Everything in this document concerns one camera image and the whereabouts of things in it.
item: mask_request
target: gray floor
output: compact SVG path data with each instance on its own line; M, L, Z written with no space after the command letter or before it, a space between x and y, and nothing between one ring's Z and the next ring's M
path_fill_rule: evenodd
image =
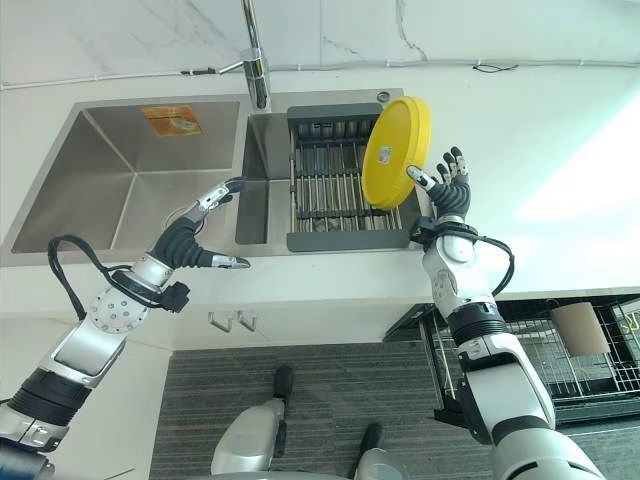
M320 345L176 352L171 358L151 479L209 473L224 429L271 394L288 364L295 388L287 451L272 468L346 475L366 426L378 421L386 448L411 477L491 478L488 449L459 428L434 421L435 394L419 343ZM637 478L640 428L574 439L609 480Z

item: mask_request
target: orange label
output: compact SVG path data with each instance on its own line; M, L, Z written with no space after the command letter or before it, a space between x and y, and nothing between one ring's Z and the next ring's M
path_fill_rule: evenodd
M200 124L189 105L163 105L140 109L154 132L160 137L199 135Z

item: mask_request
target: white countertop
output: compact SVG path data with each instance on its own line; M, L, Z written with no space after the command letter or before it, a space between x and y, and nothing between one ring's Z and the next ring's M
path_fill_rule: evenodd
M451 145L462 148L472 175L468 222L481 234L506 241L516 254L516 274L505 298L640 290L639 136L616 130L607 137L616 139L614 145L605 138L600 140L606 148L588 147L640 95L640 71L530 68L487 75L432 67L274 73L271 82L274 92L400 87L424 97L434 120L429 168ZM242 76L232 74L3 91L1 238L74 102L244 89ZM633 118L637 126L640 120ZM603 164L611 167L600 179L604 172L595 168ZM615 169L621 167L624 173L614 185ZM203 308L305 301L410 304L431 298L420 259L419 251L262 257L251 259L249 271L190 270L176 278L191 286L191 305ZM481 264L497 282L506 259L488 247ZM89 265L68 270L81 298L103 286ZM47 267L2 268L0 282L3 315L71 311Z

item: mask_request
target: pipe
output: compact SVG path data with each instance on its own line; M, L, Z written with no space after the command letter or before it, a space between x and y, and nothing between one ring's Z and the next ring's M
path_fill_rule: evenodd
M258 36L258 23L256 22L256 11L253 8L253 0L242 0L244 18L247 21L247 32L249 32L249 43L252 48L260 48L260 37Z
M357 70L366 68L426 68L426 67L474 67L482 65L518 65L523 67L591 67L591 68L640 68L640 62L615 62L606 60L518 60L518 59L432 59L419 61L390 61L390 60L365 60L362 62L345 62L331 64L283 64L270 67L272 72L327 72L335 70ZM22 88L48 87L54 85L68 85L72 83L88 83L101 80L122 80L131 78L153 78L166 76L194 76L189 72L194 69L185 70L187 73L175 72L148 72L148 73L125 73L120 75L93 75L90 77L78 77L62 80L48 80L44 82L29 82L6 84L0 82L0 90L17 90Z

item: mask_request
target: wire basket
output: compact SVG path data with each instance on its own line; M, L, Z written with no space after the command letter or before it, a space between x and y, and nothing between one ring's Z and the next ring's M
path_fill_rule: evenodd
M640 397L640 307L629 311L617 302L593 304L593 307L610 352L574 357L567 352L548 309L537 314L513 305L506 309L509 332L518 337L556 408ZM423 322L424 330L429 332L431 355L428 357L440 387L441 404L447 408L455 403L456 384L462 377L456 347L437 311L423 317ZM460 423L460 420L444 421Z

